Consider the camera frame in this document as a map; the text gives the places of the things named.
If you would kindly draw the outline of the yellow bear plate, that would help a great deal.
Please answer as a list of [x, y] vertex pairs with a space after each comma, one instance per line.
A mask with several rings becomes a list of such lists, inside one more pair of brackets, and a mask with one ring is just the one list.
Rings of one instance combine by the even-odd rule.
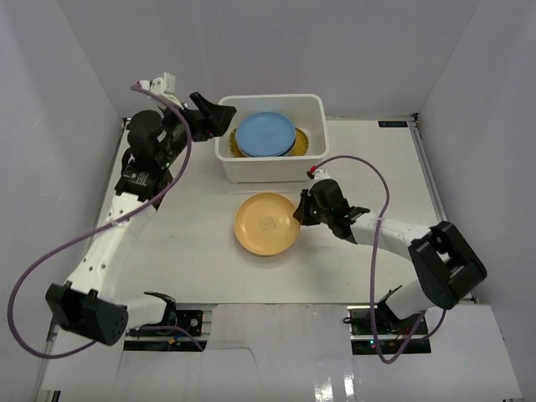
[[235, 213], [235, 238], [254, 255], [279, 255], [292, 247], [300, 234], [295, 210], [296, 205], [280, 193], [254, 194]]

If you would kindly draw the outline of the light blue plate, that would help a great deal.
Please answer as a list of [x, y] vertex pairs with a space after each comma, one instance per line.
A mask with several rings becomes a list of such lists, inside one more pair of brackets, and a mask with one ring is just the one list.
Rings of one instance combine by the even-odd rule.
[[249, 157], [279, 157], [296, 141], [293, 122], [277, 112], [260, 112], [246, 117], [236, 128], [239, 149]]

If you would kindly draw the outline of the woven pattern yellow plate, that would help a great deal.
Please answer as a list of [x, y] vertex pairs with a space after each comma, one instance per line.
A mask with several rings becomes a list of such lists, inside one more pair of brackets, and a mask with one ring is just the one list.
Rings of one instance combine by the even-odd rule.
[[[235, 139], [235, 133], [236, 128], [233, 129], [229, 134], [229, 151], [232, 157], [250, 157], [250, 155], [243, 153], [240, 147], [238, 146], [238, 143]], [[296, 129], [296, 140], [294, 142], [294, 145], [285, 153], [281, 154], [281, 156], [285, 157], [301, 157], [305, 156], [307, 154], [309, 148], [309, 139], [307, 137], [307, 134], [297, 128]]]

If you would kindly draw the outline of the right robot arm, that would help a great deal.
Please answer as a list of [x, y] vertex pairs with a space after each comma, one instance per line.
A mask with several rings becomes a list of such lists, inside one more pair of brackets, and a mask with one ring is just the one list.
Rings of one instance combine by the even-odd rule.
[[383, 219], [350, 205], [331, 178], [301, 191], [294, 217], [302, 226], [325, 224], [340, 240], [370, 245], [412, 263], [415, 281], [388, 291], [369, 315], [371, 323], [390, 334], [431, 307], [451, 310], [487, 278], [484, 264], [453, 223], [422, 226]]

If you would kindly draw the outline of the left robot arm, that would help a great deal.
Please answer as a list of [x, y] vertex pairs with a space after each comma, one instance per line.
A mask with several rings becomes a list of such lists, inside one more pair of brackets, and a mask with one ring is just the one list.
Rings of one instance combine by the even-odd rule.
[[130, 301], [116, 298], [116, 286], [132, 247], [159, 209], [166, 193], [186, 168], [171, 174], [179, 156], [189, 162], [193, 144], [223, 136], [237, 112], [214, 104], [194, 92], [189, 109], [174, 95], [174, 78], [164, 74], [139, 80], [131, 90], [160, 103], [159, 111], [136, 113], [127, 125], [129, 144], [104, 224], [80, 264], [62, 285], [45, 294], [55, 321], [95, 343], [111, 346], [133, 327], [149, 324], [157, 333], [170, 333], [177, 324], [172, 298], [146, 291]]

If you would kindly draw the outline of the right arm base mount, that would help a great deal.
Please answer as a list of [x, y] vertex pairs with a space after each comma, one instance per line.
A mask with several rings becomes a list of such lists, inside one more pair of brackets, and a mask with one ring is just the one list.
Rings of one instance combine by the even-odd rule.
[[[417, 317], [418, 315], [415, 314], [393, 327], [390, 324], [385, 324], [379, 314], [376, 314], [379, 346], [383, 354], [391, 356], [397, 352], [410, 334], [410, 330], [415, 325]], [[376, 354], [368, 307], [354, 306], [353, 308], [349, 308], [347, 316], [343, 319], [343, 323], [348, 325], [354, 356]], [[426, 320], [423, 318], [403, 354], [430, 354], [430, 340], [424, 339], [428, 334], [429, 328]]]

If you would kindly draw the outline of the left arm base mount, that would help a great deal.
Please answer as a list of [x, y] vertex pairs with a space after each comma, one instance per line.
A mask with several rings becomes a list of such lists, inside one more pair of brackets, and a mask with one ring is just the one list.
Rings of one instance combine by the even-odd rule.
[[211, 318], [212, 313], [208, 310], [177, 310], [164, 322], [129, 331], [123, 349], [130, 352], [203, 352], [209, 340]]

